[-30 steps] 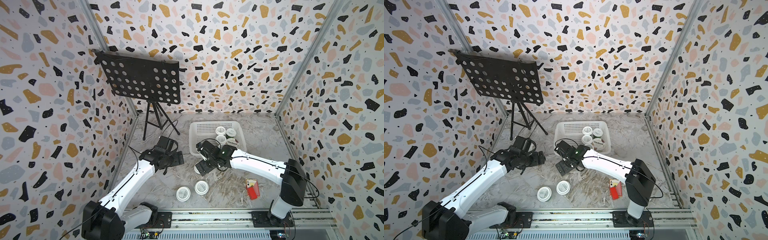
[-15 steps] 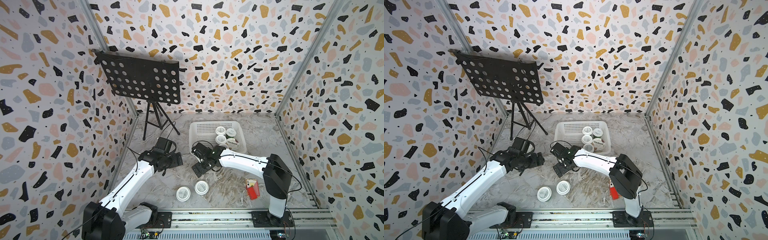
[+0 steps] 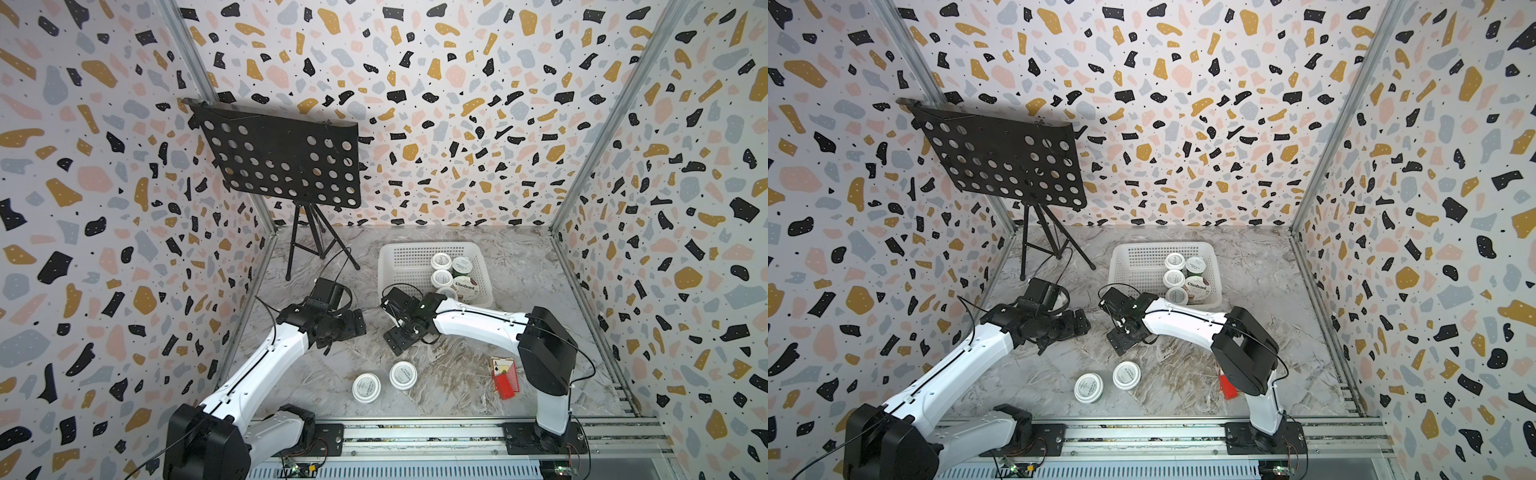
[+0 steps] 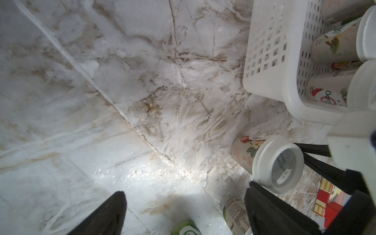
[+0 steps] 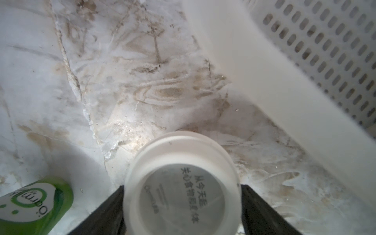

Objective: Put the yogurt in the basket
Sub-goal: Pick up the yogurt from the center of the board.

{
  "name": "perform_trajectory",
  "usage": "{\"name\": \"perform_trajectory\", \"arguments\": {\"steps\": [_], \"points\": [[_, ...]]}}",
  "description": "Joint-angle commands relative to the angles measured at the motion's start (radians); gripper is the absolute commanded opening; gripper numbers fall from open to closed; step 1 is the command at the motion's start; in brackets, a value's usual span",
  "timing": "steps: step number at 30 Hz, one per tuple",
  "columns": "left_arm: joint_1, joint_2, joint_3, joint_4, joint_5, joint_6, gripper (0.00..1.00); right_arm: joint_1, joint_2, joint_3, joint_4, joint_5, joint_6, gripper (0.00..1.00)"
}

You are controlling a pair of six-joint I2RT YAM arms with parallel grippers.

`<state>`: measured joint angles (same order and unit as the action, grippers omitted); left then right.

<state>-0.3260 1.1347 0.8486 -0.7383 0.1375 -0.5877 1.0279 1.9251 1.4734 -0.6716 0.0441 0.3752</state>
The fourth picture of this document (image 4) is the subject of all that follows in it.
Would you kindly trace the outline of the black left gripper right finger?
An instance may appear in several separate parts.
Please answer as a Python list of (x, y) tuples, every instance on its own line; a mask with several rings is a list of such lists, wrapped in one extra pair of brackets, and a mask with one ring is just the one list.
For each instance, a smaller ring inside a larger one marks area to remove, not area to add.
[(283, 200), (251, 181), (245, 205), (255, 235), (320, 235), (319, 225)]

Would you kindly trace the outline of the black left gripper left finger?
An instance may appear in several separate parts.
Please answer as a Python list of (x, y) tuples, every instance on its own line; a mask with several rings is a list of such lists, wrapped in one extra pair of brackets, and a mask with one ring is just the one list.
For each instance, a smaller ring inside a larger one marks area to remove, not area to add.
[(77, 225), (70, 235), (120, 235), (125, 220), (127, 201), (124, 192), (115, 192), (85, 220)]

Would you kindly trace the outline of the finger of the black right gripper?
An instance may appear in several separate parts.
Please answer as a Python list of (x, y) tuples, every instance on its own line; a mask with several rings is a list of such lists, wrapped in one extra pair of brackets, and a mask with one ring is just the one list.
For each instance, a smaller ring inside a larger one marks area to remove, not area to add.
[(331, 153), (328, 145), (313, 145), (313, 144), (302, 144), (295, 143), (304, 153), (311, 153), (326, 157), (331, 157)]
[(356, 177), (349, 170), (341, 170), (327, 163), (319, 161), (303, 153), (304, 163), (316, 173), (340, 188), (346, 194), (352, 195), (357, 190)]

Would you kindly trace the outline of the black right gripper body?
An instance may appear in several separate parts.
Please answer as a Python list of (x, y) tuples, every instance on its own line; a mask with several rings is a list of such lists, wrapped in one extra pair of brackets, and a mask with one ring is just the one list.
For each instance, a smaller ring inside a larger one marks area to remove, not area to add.
[(357, 190), (350, 195), (344, 208), (324, 232), (325, 235), (362, 235), (376, 216), (376, 207), (362, 174), (349, 171), (356, 177)]

